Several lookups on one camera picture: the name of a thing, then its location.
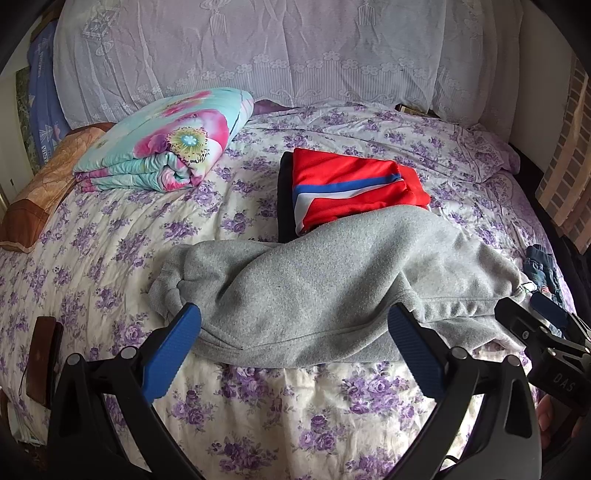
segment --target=folded clothes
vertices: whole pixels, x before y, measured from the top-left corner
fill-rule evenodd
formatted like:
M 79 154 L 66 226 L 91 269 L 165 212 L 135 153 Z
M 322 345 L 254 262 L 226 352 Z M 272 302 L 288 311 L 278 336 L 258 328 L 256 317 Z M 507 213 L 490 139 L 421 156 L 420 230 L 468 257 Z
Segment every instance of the folded clothes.
M 296 148 L 293 154 L 286 152 L 280 163 L 279 240 L 286 243 L 319 225 L 356 213 L 393 205 L 425 208 L 430 201 L 410 167 L 392 160 Z
M 74 167 L 86 192 L 169 192 L 198 185 L 251 116 L 248 92 L 216 88 L 157 100 L 120 123 Z
M 167 322 L 187 302 L 199 307 L 198 355 L 291 368 L 399 360 L 387 326 L 396 302 L 450 346 L 472 351 L 495 340 L 518 351 L 494 308 L 504 297 L 524 302 L 524 278 L 479 239 L 402 205 L 341 218 L 288 244 L 177 245 L 149 297 Z

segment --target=white stripe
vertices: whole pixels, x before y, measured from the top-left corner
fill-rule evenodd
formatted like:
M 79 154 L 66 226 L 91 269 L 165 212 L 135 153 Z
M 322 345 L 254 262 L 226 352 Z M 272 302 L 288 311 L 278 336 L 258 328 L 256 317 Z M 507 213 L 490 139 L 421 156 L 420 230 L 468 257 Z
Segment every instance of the white stripe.
M 361 195 L 362 193 L 369 192 L 370 190 L 375 190 L 386 185 L 391 185 L 397 181 L 401 181 L 402 179 L 398 179 L 394 182 L 382 183 L 380 185 L 372 185 L 370 187 L 364 187 L 362 189 L 357 190 L 347 190 L 345 192 L 333 192 L 333 193 L 300 193 L 295 201 L 294 207 L 294 216 L 295 216 L 295 232 L 297 235 L 304 228 L 304 217 L 308 213 L 308 209 L 312 204 L 312 200 L 314 199 L 350 199 L 357 195 Z

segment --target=black garment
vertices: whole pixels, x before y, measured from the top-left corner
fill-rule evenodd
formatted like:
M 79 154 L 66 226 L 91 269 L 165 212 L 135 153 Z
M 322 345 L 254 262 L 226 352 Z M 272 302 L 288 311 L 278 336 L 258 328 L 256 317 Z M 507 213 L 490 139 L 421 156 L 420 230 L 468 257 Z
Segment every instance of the black garment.
M 293 171 L 294 156 L 292 152 L 285 152 L 281 157 L 279 175 L 277 177 L 277 226 L 279 229 L 279 243 L 286 244 L 295 240 L 296 215 L 293 204 Z

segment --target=white lace curtain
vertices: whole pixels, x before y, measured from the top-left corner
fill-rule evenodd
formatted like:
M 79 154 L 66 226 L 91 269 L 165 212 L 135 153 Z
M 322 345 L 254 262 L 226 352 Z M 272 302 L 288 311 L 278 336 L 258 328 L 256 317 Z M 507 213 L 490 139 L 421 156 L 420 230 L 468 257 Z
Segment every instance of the white lace curtain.
M 72 127 L 231 86 L 432 108 L 507 139 L 520 22 L 519 0 L 67 0 L 54 76 Z

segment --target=brown pillow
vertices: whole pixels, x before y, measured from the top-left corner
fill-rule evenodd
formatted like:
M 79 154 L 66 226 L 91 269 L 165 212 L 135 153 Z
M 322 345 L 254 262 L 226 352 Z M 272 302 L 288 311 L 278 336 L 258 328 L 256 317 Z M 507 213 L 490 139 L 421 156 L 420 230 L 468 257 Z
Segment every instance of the brown pillow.
M 72 168 L 114 124 L 96 124 L 69 133 L 48 163 L 8 206 L 0 225 L 0 247 L 29 253 L 47 221 L 76 183 Z

